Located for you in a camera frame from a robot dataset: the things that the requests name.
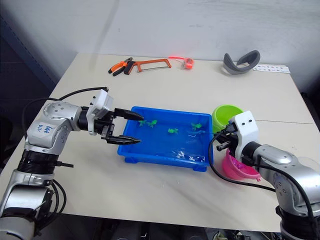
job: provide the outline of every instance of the white table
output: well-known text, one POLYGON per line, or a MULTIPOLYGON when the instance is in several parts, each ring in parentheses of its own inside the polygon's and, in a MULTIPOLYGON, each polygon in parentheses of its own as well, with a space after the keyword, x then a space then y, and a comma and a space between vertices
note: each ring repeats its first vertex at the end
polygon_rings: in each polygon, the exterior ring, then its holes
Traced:
MULTIPOLYGON (((222 63, 196 60, 192 70, 172 68, 113 77, 108 69, 126 56, 78 54, 54 89, 52 97, 74 90, 108 86, 113 106, 131 109, 144 106, 169 110, 211 113, 221 104, 251 110, 260 130, 260 143, 274 145, 317 168, 319 131, 289 74, 250 71, 230 76, 222 63)), ((134 57, 147 60, 147 57, 134 57)), ((67 100, 88 106, 94 92, 67 100)), ((115 135, 126 120, 117 118, 115 135)), ((0 194, 23 152, 22 140, 0 176, 0 194)), ((67 214, 113 219, 202 226, 223 229, 278 232, 280 218, 272 192, 231 184, 210 169, 206 173, 189 168, 150 163, 128 164, 117 155, 116 145, 99 136, 72 132, 60 160, 74 168, 56 167, 55 178, 67 192, 67 214)), ((215 165, 224 152, 214 152, 215 165)), ((270 186, 264 180, 262 184, 270 186)))

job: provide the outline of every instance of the pliers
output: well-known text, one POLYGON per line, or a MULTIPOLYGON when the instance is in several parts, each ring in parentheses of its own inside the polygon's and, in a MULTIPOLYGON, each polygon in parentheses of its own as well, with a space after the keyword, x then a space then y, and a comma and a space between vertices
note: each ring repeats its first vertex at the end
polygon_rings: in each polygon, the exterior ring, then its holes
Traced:
POLYGON ((117 64, 113 65, 109 69, 108 73, 109 74, 113 73, 112 74, 113 76, 117 76, 118 74, 122 73, 125 70, 125 68, 128 66, 128 63, 131 62, 132 59, 133 59, 132 57, 129 57, 124 61, 118 62, 117 64))

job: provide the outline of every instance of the green toy frog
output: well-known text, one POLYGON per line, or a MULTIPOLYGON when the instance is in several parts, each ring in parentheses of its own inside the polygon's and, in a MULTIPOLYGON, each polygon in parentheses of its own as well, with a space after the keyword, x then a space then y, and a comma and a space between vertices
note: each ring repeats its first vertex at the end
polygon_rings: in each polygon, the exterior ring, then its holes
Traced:
POLYGON ((151 122, 147 122, 150 128, 153 128, 157 124, 157 120, 152 120, 151 122))
POLYGON ((170 133, 170 134, 178 134, 178 128, 169 128, 168 129, 168 133, 170 133))
POLYGON ((147 122, 147 120, 140 120, 138 122, 140 123, 139 127, 142 127, 147 122))
POLYGON ((200 123, 197 123, 197 124, 191 123, 191 126, 193 131, 200 129, 202 127, 200 123))

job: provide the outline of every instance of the green plastic bowl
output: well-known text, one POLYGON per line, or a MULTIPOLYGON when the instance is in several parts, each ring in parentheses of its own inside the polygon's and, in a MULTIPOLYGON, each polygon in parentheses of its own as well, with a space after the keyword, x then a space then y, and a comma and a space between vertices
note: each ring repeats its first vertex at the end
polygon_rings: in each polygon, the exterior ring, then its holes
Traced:
POLYGON ((244 111, 234 105, 220 105, 212 113, 213 133, 220 132, 229 123, 229 120, 244 111))

